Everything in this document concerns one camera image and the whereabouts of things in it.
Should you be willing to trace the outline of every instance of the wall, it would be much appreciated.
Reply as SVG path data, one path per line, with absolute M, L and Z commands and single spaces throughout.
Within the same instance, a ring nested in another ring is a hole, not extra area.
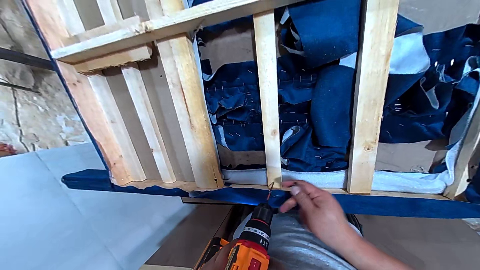
M 18 1 L 0 1 L 0 47 L 47 59 Z M 0 86 L 0 143 L 26 153 L 90 142 L 55 72 L 0 60 L 0 81 L 34 91 Z

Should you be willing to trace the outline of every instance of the black metal bar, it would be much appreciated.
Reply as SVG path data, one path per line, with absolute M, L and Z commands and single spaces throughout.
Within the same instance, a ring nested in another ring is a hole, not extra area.
M 17 62 L 37 68 L 55 70 L 50 60 L 24 54 L 11 49 L 0 48 L 0 59 Z
M 29 91 L 29 92 L 34 92 L 34 93 L 37 93 L 37 94 L 40 93 L 40 92 L 35 91 L 35 90 L 33 90 L 33 89 L 31 89 L 31 88 L 28 88 L 28 87 L 13 85 L 13 84 L 5 83 L 5 82 L 0 82 L 0 86 L 12 87 L 12 88 L 20 89 L 20 90 L 25 90 L 25 91 Z

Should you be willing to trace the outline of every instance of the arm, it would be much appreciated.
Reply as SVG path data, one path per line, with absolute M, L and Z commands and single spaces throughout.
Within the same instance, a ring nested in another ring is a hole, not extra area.
M 327 191 L 304 181 L 287 181 L 283 185 L 291 186 L 293 197 L 280 211 L 287 212 L 299 204 L 300 216 L 310 231 L 358 270 L 411 270 L 359 236 L 349 226 L 342 207 Z

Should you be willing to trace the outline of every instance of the floor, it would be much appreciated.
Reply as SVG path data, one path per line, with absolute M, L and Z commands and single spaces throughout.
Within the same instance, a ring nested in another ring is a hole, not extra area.
M 479 268 L 480 235 L 463 220 L 357 217 L 366 239 L 416 270 Z

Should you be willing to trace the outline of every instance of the drill chuck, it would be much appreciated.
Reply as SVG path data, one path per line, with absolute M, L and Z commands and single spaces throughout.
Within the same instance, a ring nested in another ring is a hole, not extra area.
M 261 245 L 265 251 L 270 243 L 270 224 L 272 223 L 273 211 L 266 204 L 261 203 L 255 207 L 252 217 L 243 228 L 240 240 L 247 240 Z

